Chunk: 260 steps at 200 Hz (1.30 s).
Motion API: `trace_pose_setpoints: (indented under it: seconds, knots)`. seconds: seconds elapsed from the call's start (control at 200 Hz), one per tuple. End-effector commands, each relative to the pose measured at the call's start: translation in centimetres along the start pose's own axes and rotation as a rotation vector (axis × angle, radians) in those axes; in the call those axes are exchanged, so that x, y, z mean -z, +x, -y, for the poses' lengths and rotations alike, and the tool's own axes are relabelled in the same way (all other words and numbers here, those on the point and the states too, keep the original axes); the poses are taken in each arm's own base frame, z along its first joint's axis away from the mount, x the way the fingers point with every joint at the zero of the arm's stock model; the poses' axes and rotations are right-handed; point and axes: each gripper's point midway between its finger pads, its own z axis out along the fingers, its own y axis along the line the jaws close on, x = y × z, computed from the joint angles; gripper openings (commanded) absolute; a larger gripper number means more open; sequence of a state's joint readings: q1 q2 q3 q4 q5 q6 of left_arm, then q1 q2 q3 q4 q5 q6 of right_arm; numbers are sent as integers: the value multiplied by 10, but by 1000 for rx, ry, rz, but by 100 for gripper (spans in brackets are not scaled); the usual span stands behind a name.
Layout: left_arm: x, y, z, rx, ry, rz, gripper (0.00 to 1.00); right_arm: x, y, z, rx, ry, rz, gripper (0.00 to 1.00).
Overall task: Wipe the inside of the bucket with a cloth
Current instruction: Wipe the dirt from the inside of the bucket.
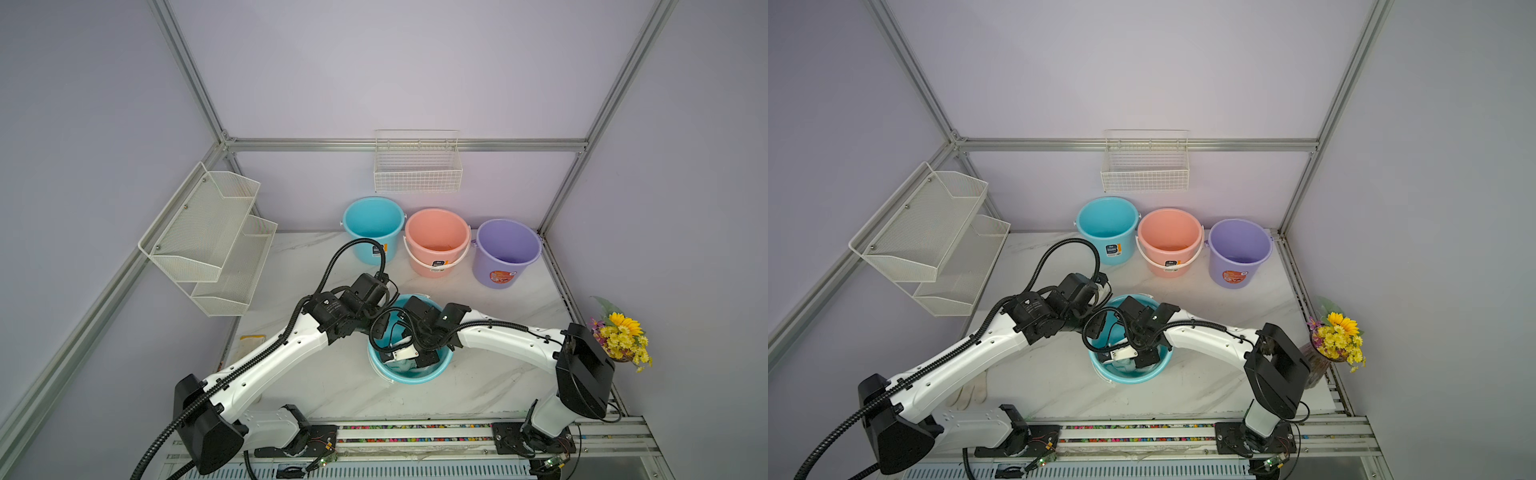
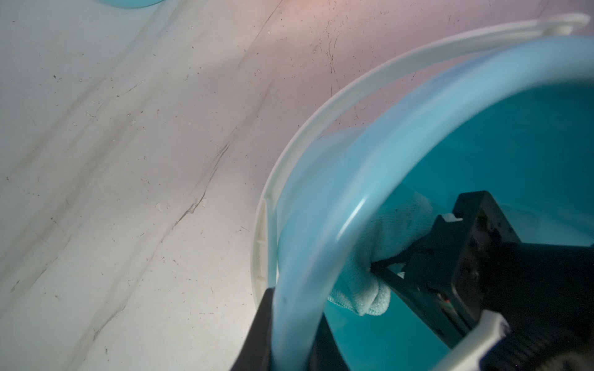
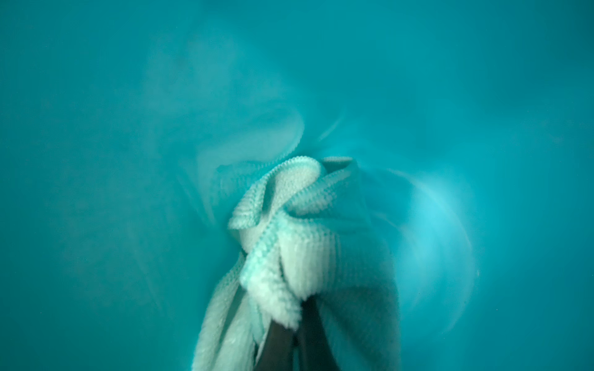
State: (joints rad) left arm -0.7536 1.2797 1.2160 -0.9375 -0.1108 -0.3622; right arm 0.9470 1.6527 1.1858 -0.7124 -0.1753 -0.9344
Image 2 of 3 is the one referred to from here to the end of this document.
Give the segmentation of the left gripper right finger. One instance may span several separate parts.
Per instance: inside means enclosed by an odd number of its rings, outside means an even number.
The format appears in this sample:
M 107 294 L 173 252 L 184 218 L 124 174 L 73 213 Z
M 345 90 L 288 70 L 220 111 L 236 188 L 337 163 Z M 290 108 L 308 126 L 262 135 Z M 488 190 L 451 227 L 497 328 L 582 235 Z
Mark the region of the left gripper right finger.
M 349 371 L 323 315 L 308 360 L 308 371 Z

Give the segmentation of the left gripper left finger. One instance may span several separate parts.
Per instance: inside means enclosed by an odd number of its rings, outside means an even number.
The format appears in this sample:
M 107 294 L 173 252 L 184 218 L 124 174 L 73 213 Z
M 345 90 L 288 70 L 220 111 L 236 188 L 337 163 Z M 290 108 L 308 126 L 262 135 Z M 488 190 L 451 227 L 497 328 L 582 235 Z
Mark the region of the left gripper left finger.
M 269 371 L 272 361 L 272 302 L 273 288 L 268 288 L 247 334 L 244 345 L 231 371 Z

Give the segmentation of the teal plastic bucket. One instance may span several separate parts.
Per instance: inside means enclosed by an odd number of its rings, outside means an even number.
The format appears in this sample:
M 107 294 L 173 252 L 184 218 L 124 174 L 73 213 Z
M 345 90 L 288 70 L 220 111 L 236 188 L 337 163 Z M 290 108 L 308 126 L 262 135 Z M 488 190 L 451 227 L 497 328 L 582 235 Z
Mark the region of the teal plastic bucket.
M 464 193 L 529 244 L 593 249 L 593 38 L 568 13 L 464 32 L 373 69 L 292 138 L 258 207 L 252 282 L 270 370 L 308 370 L 323 315 L 350 370 L 433 370 L 450 348 L 371 271 Z
M 163 0 L 100 0 L 100 2 L 120 9 L 141 9 L 159 4 Z

